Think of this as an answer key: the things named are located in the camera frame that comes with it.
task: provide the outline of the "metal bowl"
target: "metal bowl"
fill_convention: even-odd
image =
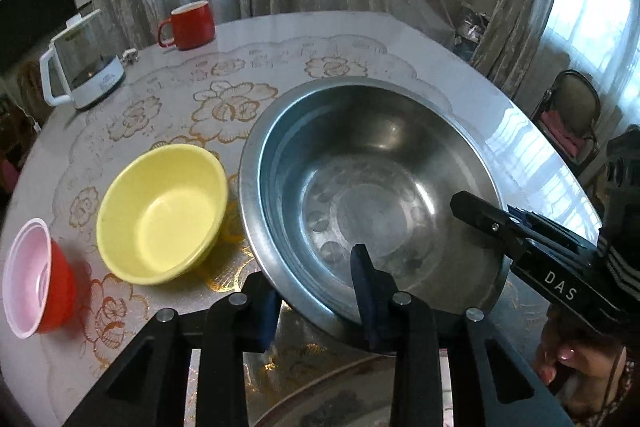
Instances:
[[[468,190],[504,206],[472,140],[427,100],[350,77],[291,89],[258,118],[242,152],[244,228],[265,275],[319,328],[358,344],[350,251],[444,311],[488,311],[508,263],[455,219]]]

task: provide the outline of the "red mug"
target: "red mug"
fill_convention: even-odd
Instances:
[[[174,28],[174,38],[162,40],[162,28],[170,24]],[[158,44],[162,48],[173,46],[179,50],[197,48],[211,42],[216,36],[216,25],[208,1],[196,1],[172,10],[171,17],[158,27]]]

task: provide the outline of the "yellow plastic bowl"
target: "yellow plastic bowl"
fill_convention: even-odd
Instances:
[[[109,269],[135,284],[159,284],[204,260],[225,215],[225,171],[210,152],[175,144],[137,158],[100,205],[96,236]]]

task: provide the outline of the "bowl rim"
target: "bowl rim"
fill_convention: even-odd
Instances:
[[[423,82],[423,80],[419,79],[415,79],[415,81]],[[302,286],[289,266],[282,261],[282,256],[273,241],[273,236],[267,225],[257,178],[257,173],[259,173],[262,168],[262,156],[265,144],[283,115],[294,105],[309,96],[324,90],[348,86],[374,87],[389,90],[414,100],[429,110],[432,110],[437,116],[450,124],[468,143],[484,167],[491,186],[495,191],[498,206],[506,210],[507,205],[498,185],[495,183],[494,176],[488,168],[487,162],[482,157],[481,148],[462,125],[455,120],[454,115],[444,111],[424,96],[406,87],[363,76],[321,78],[289,89],[264,110],[254,124],[251,134],[244,144],[240,168],[238,170],[238,201],[247,241],[254,252],[260,269],[289,306],[316,325],[316,327],[329,333],[332,337],[348,343],[351,346],[369,350],[368,345],[364,341],[362,325],[341,316],[326,304],[319,301],[316,296],[312,295]],[[510,266],[511,261],[506,256],[502,256],[493,288],[482,303],[482,311],[488,313],[494,307],[506,283]]]
[[[15,261],[18,257],[18,247],[24,241],[24,238],[34,229],[44,230],[45,236],[47,238],[47,280],[45,281],[45,290],[44,297],[42,299],[42,305],[40,306],[40,311],[38,312],[38,317],[34,321],[31,328],[27,331],[22,331],[18,328],[18,325],[15,321],[14,310],[12,307],[12,298],[9,297],[9,287],[13,288],[16,281],[14,277],[10,274],[14,269]],[[9,254],[7,255],[4,271],[2,272],[2,304],[4,304],[4,314],[6,315],[6,320],[9,323],[11,330],[14,332],[14,335],[19,339],[26,339],[33,335],[40,327],[40,323],[42,322],[42,318],[44,317],[44,310],[47,307],[47,301],[49,300],[49,288],[51,282],[51,235],[49,233],[49,227],[47,223],[45,223],[39,217],[33,217],[28,220],[20,229],[20,231],[15,235],[14,241],[11,244],[11,248],[9,249]]]
[[[110,209],[109,203],[111,201],[111,198],[113,198],[113,195],[117,190],[117,187],[122,182],[122,180],[126,176],[128,176],[133,169],[137,168],[142,162],[145,162],[149,158],[153,158],[154,156],[166,154],[167,152],[172,150],[174,151],[183,150],[185,152],[198,154],[204,159],[206,159],[207,162],[213,167],[213,171],[215,172],[216,177],[220,179],[220,181],[222,182],[221,184],[224,187],[223,194],[220,194],[221,196],[220,207],[222,208],[222,211],[218,214],[218,217],[215,220],[213,220],[213,222],[211,223],[211,226],[209,227],[206,237],[203,239],[200,245],[198,245],[198,247],[193,251],[193,253],[191,253],[191,255],[188,256],[187,259],[181,261],[181,263],[178,263],[176,266],[172,267],[171,269],[165,270],[164,272],[159,273],[157,275],[148,276],[148,277],[139,277],[139,276],[130,274],[125,270],[122,270],[120,266],[114,262],[113,257],[110,257],[106,253],[106,249],[104,247],[104,230],[102,228],[102,221],[104,220],[105,212],[108,212]],[[96,225],[95,225],[95,236],[96,236],[96,242],[98,246],[98,252],[100,253],[100,257],[102,258],[102,261],[107,265],[107,268],[111,270],[111,272],[113,272],[113,274],[116,277],[119,277],[120,279],[133,284],[156,285],[156,284],[161,284],[161,283],[170,281],[171,279],[175,279],[176,277],[178,277],[178,275],[181,275],[182,273],[187,272],[187,270],[189,270],[194,264],[196,264],[197,261],[199,261],[203,257],[203,255],[207,253],[207,250],[212,245],[212,242],[215,240],[216,236],[218,235],[218,232],[220,231],[220,227],[222,226],[222,222],[225,218],[226,205],[228,203],[228,192],[229,192],[229,189],[226,181],[226,173],[225,173],[225,169],[222,166],[222,163],[220,163],[220,160],[218,160],[218,158],[216,158],[211,152],[209,152],[207,149],[204,149],[203,147],[199,147],[197,145],[192,145],[188,143],[174,143],[169,145],[163,145],[162,147],[151,149],[150,151],[143,153],[142,155],[138,156],[135,160],[133,160],[130,164],[128,164],[115,177],[113,182],[111,182],[111,185],[109,185],[109,188],[107,188],[107,192],[105,193],[104,197],[102,198],[102,201],[100,202],[100,209],[98,210],[98,215],[97,215]]]

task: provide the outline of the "screw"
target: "screw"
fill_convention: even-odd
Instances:
[[[398,306],[407,306],[411,302],[411,295],[407,292],[396,292],[391,300]]]
[[[229,304],[232,306],[242,306],[246,304],[248,297],[242,292],[236,292],[229,295]]]
[[[484,312],[478,308],[469,308],[465,312],[466,318],[472,322],[480,322],[484,319]]]
[[[172,318],[174,318],[175,311],[171,308],[162,308],[157,314],[156,319],[160,322],[169,322]]]

